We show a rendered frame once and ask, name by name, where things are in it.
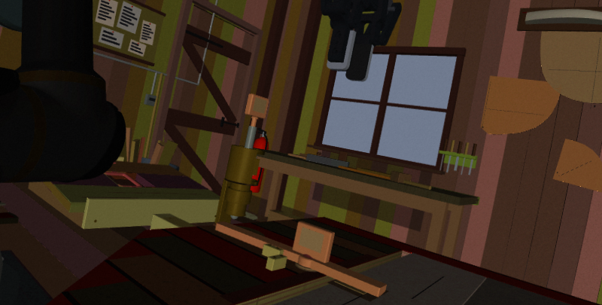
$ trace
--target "window pane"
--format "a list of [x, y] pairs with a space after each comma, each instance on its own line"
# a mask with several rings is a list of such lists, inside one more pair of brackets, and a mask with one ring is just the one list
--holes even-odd
[[434, 166], [444, 123], [444, 112], [389, 106], [377, 154]]
[[369, 153], [379, 106], [331, 100], [322, 144]]
[[455, 65], [455, 56], [398, 55], [389, 102], [447, 108]]
[[380, 102], [388, 63], [388, 54], [373, 54], [368, 69], [368, 78], [365, 81], [350, 81], [345, 76], [345, 72], [337, 72], [333, 97]]

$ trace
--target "chisel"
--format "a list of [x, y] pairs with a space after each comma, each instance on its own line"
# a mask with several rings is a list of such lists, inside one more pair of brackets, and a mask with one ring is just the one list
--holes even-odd
[[[453, 151], [454, 151], [454, 142], [455, 142], [455, 140], [452, 140], [452, 141], [451, 141], [451, 146], [449, 147], [449, 151], [450, 151], [450, 152], [453, 152]], [[447, 159], [447, 171], [446, 171], [446, 172], [449, 172], [449, 164], [450, 164], [451, 162], [452, 162], [452, 157], [450, 156], [450, 157], [448, 157], [448, 159]]]
[[[466, 150], [464, 150], [464, 155], [468, 154], [468, 144], [469, 144], [469, 142], [466, 143]], [[465, 163], [466, 163], [466, 157], [464, 157], [464, 160], [462, 160], [462, 170], [460, 171], [461, 175], [464, 174], [464, 164]]]
[[[449, 142], [449, 139], [445, 140], [445, 145], [443, 145], [443, 150], [447, 151], [447, 143]], [[443, 155], [443, 158], [441, 159], [441, 168], [439, 169], [439, 171], [443, 171], [443, 162], [445, 161], [445, 155]]]
[[[476, 144], [473, 145], [473, 157], [475, 156], [475, 154], [476, 154]], [[470, 167], [468, 169], [468, 175], [470, 175], [470, 171], [473, 170], [473, 160], [474, 159], [470, 160]]]
[[[458, 142], [458, 151], [456, 153], [457, 154], [462, 153], [462, 142]], [[458, 161], [460, 161], [460, 157], [456, 157], [456, 164], [454, 165], [454, 171], [458, 170]]]

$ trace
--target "window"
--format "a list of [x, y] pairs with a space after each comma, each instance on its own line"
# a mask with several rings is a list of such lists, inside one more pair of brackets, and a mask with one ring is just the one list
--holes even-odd
[[375, 47], [365, 81], [332, 71], [315, 146], [438, 172], [465, 53]]

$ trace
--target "semicircular wooden piece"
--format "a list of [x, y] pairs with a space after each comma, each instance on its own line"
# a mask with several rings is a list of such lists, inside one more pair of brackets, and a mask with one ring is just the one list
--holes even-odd
[[602, 191], [602, 161], [591, 148], [565, 139], [554, 180]]
[[490, 134], [532, 130], [548, 119], [559, 97], [546, 81], [491, 76], [481, 128]]
[[561, 95], [602, 102], [602, 32], [541, 32], [543, 76]]

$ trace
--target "window frame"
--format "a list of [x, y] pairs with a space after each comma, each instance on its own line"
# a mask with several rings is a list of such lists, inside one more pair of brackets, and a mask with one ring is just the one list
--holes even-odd
[[[326, 96], [324, 97], [324, 105], [322, 107], [322, 113], [320, 116], [320, 123], [318, 127], [318, 136], [316, 137], [315, 143], [310, 145], [311, 148], [316, 148], [324, 151], [332, 151], [332, 152], [345, 152], [353, 157], [359, 157], [369, 160], [375, 160], [382, 163], [389, 163], [393, 165], [403, 166], [412, 169], [419, 169], [425, 172], [433, 172], [437, 174], [443, 174], [444, 172], [440, 170], [441, 162], [443, 161], [443, 156], [441, 154], [437, 157], [437, 162], [435, 166], [423, 164], [423, 163], [415, 163], [408, 160], [401, 160], [392, 157], [386, 157], [377, 155], [377, 151], [379, 148], [380, 139], [382, 136], [383, 124], [385, 121], [385, 111], [387, 106], [393, 107], [401, 107], [401, 108], [412, 108], [419, 109], [425, 111], [441, 111], [445, 112], [445, 121], [443, 124], [443, 132], [441, 136], [441, 142], [439, 144], [439, 150], [444, 151], [444, 140], [449, 139], [449, 134], [452, 130], [452, 121], [454, 118], [454, 111], [456, 102], [458, 100], [458, 91], [460, 88], [460, 78], [462, 74], [462, 67], [464, 64], [464, 57], [466, 56], [466, 48], [463, 47], [389, 47], [389, 46], [377, 46], [374, 47], [374, 54], [388, 54], [389, 60], [387, 64], [387, 71], [385, 72], [385, 82], [383, 83], [381, 100], [378, 104], [375, 104], [373, 101], [360, 100], [360, 99], [347, 99], [347, 98], [333, 98], [333, 89], [336, 80], [337, 71], [330, 70], [330, 76], [328, 78], [328, 85], [326, 90]], [[449, 91], [449, 100], [446, 109], [442, 108], [430, 108], [426, 106], [416, 107], [413, 105], [402, 105], [396, 103], [387, 102], [391, 83], [393, 80], [393, 72], [394, 72], [394, 62], [396, 61], [397, 55], [412, 55], [412, 56], [456, 56], [456, 64], [454, 68], [454, 76], [451, 81], [451, 89]], [[344, 102], [359, 102], [364, 103], [368, 102], [373, 105], [379, 106], [379, 112], [376, 116], [376, 124], [374, 134], [372, 135], [372, 144], [370, 146], [370, 153], [360, 152], [355, 150], [350, 150], [347, 148], [339, 148], [332, 145], [325, 145], [322, 143], [324, 140], [324, 130], [326, 128], [326, 122], [328, 118], [328, 112], [330, 110], [330, 102], [332, 100], [339, 100]]]

